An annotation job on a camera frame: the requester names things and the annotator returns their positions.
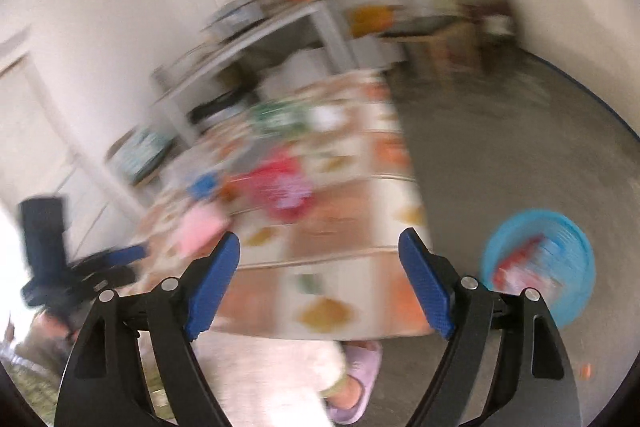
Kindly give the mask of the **blue white carton box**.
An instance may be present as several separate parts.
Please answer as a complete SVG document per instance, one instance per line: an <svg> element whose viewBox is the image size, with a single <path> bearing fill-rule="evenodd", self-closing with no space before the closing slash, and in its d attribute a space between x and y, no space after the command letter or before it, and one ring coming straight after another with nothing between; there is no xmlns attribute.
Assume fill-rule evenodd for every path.
<svg viewBox="0 0 640 427"><path fill-rule="evenodd" d="M195 202L212 199L219 190L219 176L215 171L199 174L188 185L188 193Z"/></svg>

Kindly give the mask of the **red snack bag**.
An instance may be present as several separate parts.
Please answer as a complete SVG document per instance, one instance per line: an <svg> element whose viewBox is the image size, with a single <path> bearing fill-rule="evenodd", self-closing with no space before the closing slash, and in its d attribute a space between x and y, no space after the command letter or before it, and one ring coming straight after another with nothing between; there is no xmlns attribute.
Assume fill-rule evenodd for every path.
<svg viewBox="0 0 640 427"><path fill-rule="evenodd" d="M253 169L245 185L252 202L282 222L302 219L312 203L314 190L308 176L284 150Z"/></svg>

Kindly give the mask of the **blue trash basket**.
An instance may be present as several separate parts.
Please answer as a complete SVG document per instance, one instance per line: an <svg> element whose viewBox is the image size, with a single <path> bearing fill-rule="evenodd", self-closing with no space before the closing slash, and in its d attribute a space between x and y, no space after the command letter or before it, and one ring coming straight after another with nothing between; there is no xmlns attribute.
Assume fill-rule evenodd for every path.
<svg viewBox="0 0 640 427"><path fill-rule="evenodd" d="M574 322L592 295L596 260L586 234L562 213L524 210L490 236L480 262L487 288L511 295L536 289L560 329Z"/></svg>

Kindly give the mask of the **pink sponge cloth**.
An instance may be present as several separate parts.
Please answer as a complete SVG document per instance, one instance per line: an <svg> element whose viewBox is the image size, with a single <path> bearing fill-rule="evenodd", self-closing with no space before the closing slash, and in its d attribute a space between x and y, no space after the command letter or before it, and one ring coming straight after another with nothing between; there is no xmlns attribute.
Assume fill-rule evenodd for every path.
<svg viewBox="0 0 640 427"><path fill-rule="evenodd" d="M217 204L195 204L175 231L177 253L183 259L207 256L229 228L230 219Z"/></svg>

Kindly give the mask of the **white door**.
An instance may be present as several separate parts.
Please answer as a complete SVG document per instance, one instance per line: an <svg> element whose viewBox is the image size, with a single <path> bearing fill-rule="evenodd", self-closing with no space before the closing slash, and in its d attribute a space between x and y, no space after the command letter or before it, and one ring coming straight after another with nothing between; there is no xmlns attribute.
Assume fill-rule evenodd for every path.
<svg viewBox="0 0 640 427"><path fill-rule="evenodd" d="M1 43L1 206L18 221L18 204L32 196L64 199L70 257L125 246L134 235L134 221L58 116L24 29Z"/></svg>

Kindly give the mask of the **white shelf table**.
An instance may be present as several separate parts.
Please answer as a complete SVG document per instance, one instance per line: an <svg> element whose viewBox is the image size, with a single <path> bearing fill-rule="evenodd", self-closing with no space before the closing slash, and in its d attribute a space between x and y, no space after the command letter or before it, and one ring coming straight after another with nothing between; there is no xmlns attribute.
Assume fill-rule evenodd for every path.
<svg viewBox="0 0 640 427"><path fill-rule="evenodd" d="M218 46L212 53L186 71L174 87L162 94L156 106L174 128L178 138L187 146L198 141L200 132L190 123L186 112L178 105L178 96L192 84L218 74L248 50L266 52L273 63L305 46L308 34L300 26L311 27L321 42L333 72L350 72L357 67L352 53L348 23L336 7L335 0L310 0L295 3L277 15L259 23L244 34Z"/></svg>

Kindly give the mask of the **purple slipper foot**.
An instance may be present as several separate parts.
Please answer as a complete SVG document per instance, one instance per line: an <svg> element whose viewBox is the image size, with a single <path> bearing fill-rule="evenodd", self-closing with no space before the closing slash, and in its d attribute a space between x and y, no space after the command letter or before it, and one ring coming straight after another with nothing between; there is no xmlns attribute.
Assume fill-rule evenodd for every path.
<svg viewBox="0 0 640 427"><path fill-rule="evenodd" d="M356 424L367 410L383 358L381 343L359 340L342 343L346 374L335 391L326 396L328 416L336 425Z"/></svg>

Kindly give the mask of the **patterned tablecloth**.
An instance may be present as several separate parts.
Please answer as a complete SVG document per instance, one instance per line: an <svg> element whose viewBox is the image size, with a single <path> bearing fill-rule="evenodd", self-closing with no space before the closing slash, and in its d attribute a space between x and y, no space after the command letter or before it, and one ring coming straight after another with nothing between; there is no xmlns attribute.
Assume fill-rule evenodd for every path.
<svg viewBox="0 0 640 427"><path fill-rule="evenodd" d="M239 268L214 321L218 332L284 339L357 340L423 335L430 326L401 268L399 235L427 236L399 118L383 76L356 70L286 98L307 107L309 128L261 136L250 110L216 124L163 172L163 190L137 231L148 247L134 291L178 277L194 260L175 231L195 204L213 202L239 237ZM312 184L302 219L282 222L246 191L247 175L284 150ZM215 171L219 190L195 202L188 185Z"/></svg>

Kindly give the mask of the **green plastic bag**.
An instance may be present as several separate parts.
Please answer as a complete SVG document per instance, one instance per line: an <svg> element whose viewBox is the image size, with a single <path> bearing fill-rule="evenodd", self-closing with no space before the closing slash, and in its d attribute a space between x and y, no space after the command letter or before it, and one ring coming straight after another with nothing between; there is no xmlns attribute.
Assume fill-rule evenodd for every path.
<svg viewBox="0 0 640 427"><path fill-rule="evenodd" d="M250 110L252 127L263 135L294 136L309 128L307 107L291 100L269 101Z"/></svg>

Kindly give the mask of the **white pillow bag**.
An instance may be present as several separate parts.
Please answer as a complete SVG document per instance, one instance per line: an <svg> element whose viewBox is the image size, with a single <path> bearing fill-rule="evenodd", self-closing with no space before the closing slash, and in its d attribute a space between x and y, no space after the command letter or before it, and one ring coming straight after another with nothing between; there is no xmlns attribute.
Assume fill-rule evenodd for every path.
<svg viewBox="0 0 640 427"><path fill-rule="evenodd" d="M284 98L331 75L331 64L324 49L298 50L282 64L260 73L258 94L266 100Z"/></svg>

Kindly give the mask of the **silver rice cooker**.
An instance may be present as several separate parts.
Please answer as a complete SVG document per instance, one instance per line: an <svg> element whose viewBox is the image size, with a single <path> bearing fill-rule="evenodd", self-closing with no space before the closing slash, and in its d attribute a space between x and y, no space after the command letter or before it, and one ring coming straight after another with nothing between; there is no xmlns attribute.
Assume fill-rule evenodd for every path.
<svg viewBox="0 0 640 427"><path fill-rule="evenodd" d="M216 11L205 30L220 42L229 41L267 19L260 0L214 0Z"/></svg>

